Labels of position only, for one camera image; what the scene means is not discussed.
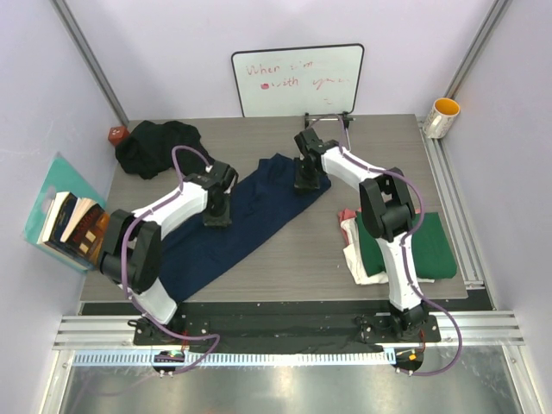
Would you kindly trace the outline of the folded green t shirt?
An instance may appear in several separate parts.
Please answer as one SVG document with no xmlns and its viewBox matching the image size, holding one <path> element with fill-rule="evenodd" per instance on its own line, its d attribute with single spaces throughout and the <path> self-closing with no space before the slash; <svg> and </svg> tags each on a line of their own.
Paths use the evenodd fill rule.
<svg viewBox="0 0 552 414">
<path fill-rule="evenodd" d="M 386 267 L 376 240 L 368 234 L 360 216 L 355 218 L 355 222 L 367 276 L 383 276 Z M 422 226 L 412 237 L 411 248 L 419 279 L 452 279 L 457 274 L 455 257 L 437 212 L 425 213 Z"/>
</svg>

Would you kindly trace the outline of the dark blue paperback book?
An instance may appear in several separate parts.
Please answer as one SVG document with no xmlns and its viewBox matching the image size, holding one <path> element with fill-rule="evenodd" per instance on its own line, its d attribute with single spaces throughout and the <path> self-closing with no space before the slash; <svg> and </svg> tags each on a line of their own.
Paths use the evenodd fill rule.
<svg viewBox="0 0 552 414">
<path fill-rule="evenodd" d="M 77 201 L 78 198 L 69 191 L 61 191 L 56 194 L 49 206 L 47 217 L 37 239 L 37 245 L 66 264 L 81 272 L 86 272 L 90 266 L 61 241 L 61 236 L 69 223 Z"/>
</svg>

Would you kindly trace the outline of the folded pink t shirt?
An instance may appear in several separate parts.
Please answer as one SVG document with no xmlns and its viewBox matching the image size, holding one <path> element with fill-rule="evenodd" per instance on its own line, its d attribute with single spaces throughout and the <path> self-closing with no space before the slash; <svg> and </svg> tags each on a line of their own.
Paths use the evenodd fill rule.
<svg viewBox="0 0 552 414">
<path fill-rule="evenodd" d="M 345 245 L 348 245 L 350 243 L 349 236 L 347 231 L 342 227 L 342 223 L 349 219 L 356 218 L 357 214 L 360 213 L 361 210 L 351 210 L 351 209 L 343 209 L 337 212 L 337 220 L 339 224 L 340 231 L 342 233 L 343 239 L 345 241 Z"/>
</svg>

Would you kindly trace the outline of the brown cover paperback book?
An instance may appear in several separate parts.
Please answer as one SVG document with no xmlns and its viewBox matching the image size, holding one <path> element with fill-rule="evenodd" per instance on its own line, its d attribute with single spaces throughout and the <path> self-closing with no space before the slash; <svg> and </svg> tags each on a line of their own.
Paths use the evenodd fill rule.
<svg viewBox="0 0 552 414">
<path fill-rule="evenodd" d="M 110 214 L 97 201 L 80 198 L 60 237 L 61 247 L 91 268 L 98 256 L 110 221 Z"/>
</svg>

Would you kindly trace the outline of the small whiteboard with red writing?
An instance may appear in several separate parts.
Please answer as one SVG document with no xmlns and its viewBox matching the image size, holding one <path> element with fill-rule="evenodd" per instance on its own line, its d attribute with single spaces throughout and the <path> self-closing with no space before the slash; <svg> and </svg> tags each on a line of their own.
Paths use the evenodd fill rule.
<svg viewBox="0 0 552 414">
<path fill-rule="evenodd" d="M 351 113 L 365 48 L 360 43 L 239 51 L 231 55 L 244 117 Z"/>
</svg>

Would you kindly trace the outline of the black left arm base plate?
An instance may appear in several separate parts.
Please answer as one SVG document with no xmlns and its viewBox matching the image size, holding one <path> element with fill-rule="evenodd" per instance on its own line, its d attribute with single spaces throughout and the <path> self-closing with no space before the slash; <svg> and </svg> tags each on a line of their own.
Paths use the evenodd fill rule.
<svg viewBox="0 0 552 414">
<path fill-rule="evenodd" d="M 160 329 L 149 319 L 139 317 L 127 321 L 127 325 L 134 330 L 133 344 L 137 346 L 188 345 L 190 343 L 208 345 L 215 340 L 213 334 L 190 333 L 183 321 Z"/>
</svg>

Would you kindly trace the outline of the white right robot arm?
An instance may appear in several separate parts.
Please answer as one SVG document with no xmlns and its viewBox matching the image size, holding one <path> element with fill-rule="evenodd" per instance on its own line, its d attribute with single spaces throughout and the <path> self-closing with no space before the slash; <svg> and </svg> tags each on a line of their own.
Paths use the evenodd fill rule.
<svg viewBox="0 0 552 414">
<path fill-rule="evenodd" d="M 403 173 L 373 166 L 340 145 L 321 140 L 314 129 L 294 137 L 300 156 L 296 161 L 296 191 L 314 191 L 330 175 L 355 188 L 361 201 L 361 220 L 375 239 L 385 264 L 389 285 L 389 328 L 401 341 L 419 334 L 428 321 L 411 251 L 412 233 L 422 223 Z"/>
</svg>

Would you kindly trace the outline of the black t shirt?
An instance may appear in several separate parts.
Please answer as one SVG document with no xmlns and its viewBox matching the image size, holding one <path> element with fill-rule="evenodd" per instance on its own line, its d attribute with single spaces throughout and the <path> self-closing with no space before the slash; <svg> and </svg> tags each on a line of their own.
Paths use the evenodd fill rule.
<svg viewBox="0 0 552 414">
<path fill-rule="evenodd" d="M 201 173 L 214 159 L 201 143 L 195 126 L 179 121 L 154 123 L 143 121 L 115 147 L 116 159 L 127 174 L 153 179 L 173 167 L 172 150 L 176 146 L 191 147 L 201 156 L 179 150 L 179 169 L 184 175 Z"/>
</svg>

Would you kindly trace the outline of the small red cube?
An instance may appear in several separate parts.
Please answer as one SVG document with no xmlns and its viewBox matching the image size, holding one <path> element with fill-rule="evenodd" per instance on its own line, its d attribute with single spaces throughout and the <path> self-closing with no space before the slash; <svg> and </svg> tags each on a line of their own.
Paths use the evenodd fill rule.
<svg viewBox="0 0 552 414">
<path fill-rule="evenodd" d="M 129 131 L 125 126 L 117 126 L 110 129 L 108 141 L 116 147 L 129 136 Z"/>
</svg>

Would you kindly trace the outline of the white mug yellow inside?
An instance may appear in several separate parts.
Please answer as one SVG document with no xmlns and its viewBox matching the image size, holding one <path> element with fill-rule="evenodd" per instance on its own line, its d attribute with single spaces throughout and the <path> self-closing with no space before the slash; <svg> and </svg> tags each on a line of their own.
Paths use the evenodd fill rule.
<svg viewBox="0 0 552 414">
<path fill-rule="evenodd" d="M 455 118 L 461 112 L 461 106 L 448 97 L 440 97 L 434 103 L 426 116 L 422 131 L 426 138 L 442 139 L 452 127 Z"/>
</svg>

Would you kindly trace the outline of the folded white t shirt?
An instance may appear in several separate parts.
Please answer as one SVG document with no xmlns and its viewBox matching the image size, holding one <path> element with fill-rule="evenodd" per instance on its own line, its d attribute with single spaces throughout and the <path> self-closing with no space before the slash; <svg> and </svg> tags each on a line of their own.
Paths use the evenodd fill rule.
<svg viewBox="0 0 552 414">
<path fill-rule="evenodd" d="M 357 285 L 376 285 L 388 282 L 386 271 L 383 276 L 368 277 L 361 259 L 360 237 L 357 224 L 354 219 L 346 220 L 342 227 L 347 231 L 350 243 L 343 249 L 345 261 Z M 419 279 L 420 282 L 432 283 L 434 280 Z"/>
</svg>

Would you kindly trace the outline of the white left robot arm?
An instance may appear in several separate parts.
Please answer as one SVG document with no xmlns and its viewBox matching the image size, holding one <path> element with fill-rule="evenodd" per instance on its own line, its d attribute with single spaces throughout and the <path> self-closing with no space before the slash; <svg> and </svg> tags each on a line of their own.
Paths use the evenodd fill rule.
<svg viewBox="0 0 552 414">
<path fill-rule="evenodd" d="M 163 239 L 198 214 L 206 227 L 228 227 L 230 196 L 237 180 L 238 172 L 232 166 L 216 161 L 203 172 L 182 178 L 159 200 L 131 212 L 115 210 L 110 215 L 98 269 L 154 323 L 154 334 L 166 344 L 182 337 L 184 324 L 175 317 L 177 302 L 160 281 Z"/>
</svg>

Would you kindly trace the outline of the teal plastic folder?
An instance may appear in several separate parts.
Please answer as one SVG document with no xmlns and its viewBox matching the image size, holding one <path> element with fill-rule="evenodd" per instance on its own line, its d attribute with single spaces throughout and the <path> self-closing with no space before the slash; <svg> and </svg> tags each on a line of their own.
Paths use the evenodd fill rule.
<svg viewBox="0 0 552 414">
<path fill-rule="evenodd" d="M 91 269 L 90 265 L 79 263 L 71 255 L 67 255 L 41 243 L 42 230 L 46 229 L 47 218 L 53 209 L 54 199 L 58 193 L 64 191 L 78 197 L 91 198 L 95 202 L 98 202 L 100 206 L 106 206 L 105 199 L 100 196 L 69 161 L 60 153 L 57 153 L 52 159 L 40 192 L 29 213 L 23 234 L 28 243 L 42 252 L 55 257 L 78 272 L 86 273 Z"/>
</svg>

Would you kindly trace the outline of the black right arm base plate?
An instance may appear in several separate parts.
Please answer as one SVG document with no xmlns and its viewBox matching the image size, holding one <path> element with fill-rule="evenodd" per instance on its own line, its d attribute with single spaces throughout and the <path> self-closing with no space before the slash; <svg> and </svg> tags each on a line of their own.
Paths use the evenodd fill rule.
<svg viewBox="0 0 552 414">
<path fill-rule="evenodd" d="M 442 336 L 433 316 L 420 326 L 404 328 L 390 314 L 360 315 L 354 318 L 358 328 L 357 340 L 365 344 L 376 343 L 438 343 Z"/>
</svg>

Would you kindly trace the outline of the navy blue t shirt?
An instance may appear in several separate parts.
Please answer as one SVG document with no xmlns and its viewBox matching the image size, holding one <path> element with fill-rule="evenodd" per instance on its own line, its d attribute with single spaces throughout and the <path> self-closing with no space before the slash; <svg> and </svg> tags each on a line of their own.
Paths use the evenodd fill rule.
<svg viewBox="0 0 552 414">
<path fill-rule="evenodd" d="M 177 302 L 199 292 L 249 256 L 288 222 L 314 204 L 331 187 L 328 177 L 312 192 L 294 190 L 294 160 L 275 154 L 232 191 L 225 229 L 204 226 L 197 214 L 162 242 L 160 282 Z"/>
</svg>

